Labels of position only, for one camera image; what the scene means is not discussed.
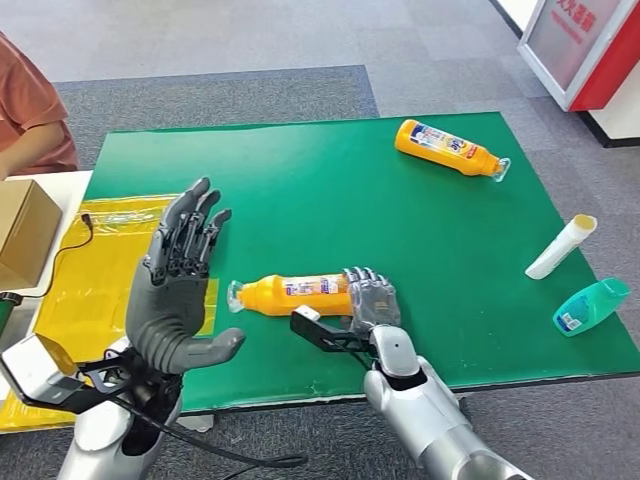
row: robotic thumb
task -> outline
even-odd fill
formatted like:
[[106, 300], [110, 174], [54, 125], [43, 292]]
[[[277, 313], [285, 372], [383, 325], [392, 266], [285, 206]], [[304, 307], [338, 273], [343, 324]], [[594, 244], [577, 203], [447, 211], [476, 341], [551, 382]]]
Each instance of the robotic thumb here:
[[186, 338], [176, 347], [168, 362], [168, 370], [183, 373], [228, 362], [238, 353], [245, 338], [239, 328], [228, 328], [214, 338]]

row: person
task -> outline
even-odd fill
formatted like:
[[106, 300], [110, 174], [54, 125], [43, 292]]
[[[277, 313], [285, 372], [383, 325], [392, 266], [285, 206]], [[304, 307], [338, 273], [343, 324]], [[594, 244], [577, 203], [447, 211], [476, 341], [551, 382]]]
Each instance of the person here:
[[77, 170], [67, 116], [51, 82], [0, 32], [0, 181]]

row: humanoid robot hand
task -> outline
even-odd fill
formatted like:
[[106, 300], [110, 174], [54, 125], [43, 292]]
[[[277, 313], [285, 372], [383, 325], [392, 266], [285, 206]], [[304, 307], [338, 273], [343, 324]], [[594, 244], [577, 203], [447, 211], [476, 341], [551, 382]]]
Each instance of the humanoid robot hand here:
[[345, 268], [351, 295], [351, 331], [368, 338], [376, 325], [400, 325], [400, 309], [395, 288], [386, 277], [371, 268]]
[[231, 210], [214, 214], [220, 198], [201, 178], [169, 204], [138, 264], [127, 307], [125, 329], [153, 368], [181, 374], [232, 359], [245, 341], [238, 328], [214, 338], [193, 337], [205, 321], [209, 258]]

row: robotic arm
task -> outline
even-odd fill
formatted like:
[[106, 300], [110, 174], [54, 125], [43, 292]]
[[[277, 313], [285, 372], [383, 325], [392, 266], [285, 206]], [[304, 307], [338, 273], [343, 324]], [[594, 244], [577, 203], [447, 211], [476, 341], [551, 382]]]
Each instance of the robotic arm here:
[[395, 290], [371, 269], [346, 271], [353, 304], [351, 331], [320, 322], [300, 307], [291, 328], [328, 352], [365, 352], [367, 400], [381, 413], [416, 464], [432, 480], [533, 480], [493, 452], [458, 408], [455, 396], [399, 328]]
[[200, 179], [165, 210], [135, 271], [127, 337], [104, 359], [76, 364], [38, 334], [0, 354], [0, 371], [23, 403], [78, 414], [60, 480], [144, 478], [164, 433], [130, 410], [168, 427], [180, 412], [184, 372], [229, 361], [242, 345], [238, 328], [193, 337], [205, 320], [209, 258], [231, 216], [223, 210], [207, 223], [220, 198], [209, 189]]

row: white plastic tube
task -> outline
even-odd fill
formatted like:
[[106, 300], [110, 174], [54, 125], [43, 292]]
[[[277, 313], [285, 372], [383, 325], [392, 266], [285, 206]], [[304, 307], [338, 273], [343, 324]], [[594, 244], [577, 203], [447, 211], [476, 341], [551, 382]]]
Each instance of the white plastic tube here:
[[582, 213], [576, 215], [558, 233], [555, 240], [551, 242], [540, 256], [525, 270], [525, 274], [534, 280], [540, 280], [549, 275], [573, 249], [595, 230], [596, 226], [598, 221], [595, 217]]

